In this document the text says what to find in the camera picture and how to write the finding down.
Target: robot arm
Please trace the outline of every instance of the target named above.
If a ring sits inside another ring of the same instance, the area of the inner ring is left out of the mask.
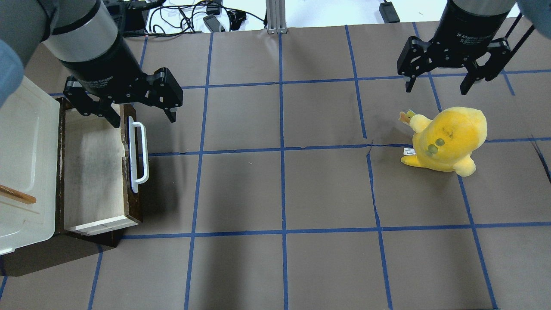
[[[475,82],[497,77],[534,30],[534,26],[530,27],[514,49],[507,41],[510,32],[504,38],[493,39],[515,2],[448,0],[434,37],[429,41],[409,37],[398,58],[398,74],[406,80],[406,92],[411,92],[418,76],[437,67],[467,69],[460,85],[463,95]],[[519,7],[542,34],[551,36],[549,1],[524,0],[519,1]],[[490,58],[480,65],[477,59],[487,52]]]
[[[111,104],[141,102],[163,109],[176,121],[175,108],[183,99],[180,85],[167,68],[151,76],[142,72],[102,0],[7,0],[1,1],[0,11],[10,12],[2,19],[12,19],[0,24],[0,39],[11,47],[7,53],[17,54],[25,65],[44,41],[71,72],[63,94],[82,115],[95,114],[118,127],[120,117]],[[21,35],[21,30],[29,32]],[[17,86],[22,70],[18,72],[5,74]]]

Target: plush toy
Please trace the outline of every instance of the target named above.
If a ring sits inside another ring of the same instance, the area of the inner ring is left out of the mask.
[[[430,120],[410,110],[400,112],[400,120],[415,132],[415,155],[402,157],[402,163],[437,171],[455,171],[462,177],[474,173],[476,166],[471,153],[484,143],[488,133],[482,111],[457,106]]]

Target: toy foot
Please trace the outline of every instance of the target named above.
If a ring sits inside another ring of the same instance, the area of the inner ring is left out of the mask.
[[[402,157],[401,161],[403,164],[406,164],[408,166],[421,167],[421,163],[419,163],[419,159],[417,159],[417,155],[406,155]]]

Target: toy arm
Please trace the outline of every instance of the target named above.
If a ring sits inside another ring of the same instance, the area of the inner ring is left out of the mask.
[[[409,125],[411,126],[413,131],[415,131],[416,133],[420,133],[425,130],[425,128],[429,126],[431,122],[432,120],[428,119],[426,116],[416,114],[409,121]]]
[[[477,166],[474,164],[473,159],[467,155],[462,160],[453,165],[455,172],[462,177],[468,177],[473,174],[477,169]]]

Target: gray metal post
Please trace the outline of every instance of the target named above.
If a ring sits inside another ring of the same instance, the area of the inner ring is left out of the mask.
[[[285,0],[266,0],[266,15],[268,17],[268,33],[287,33],[285,22]]]

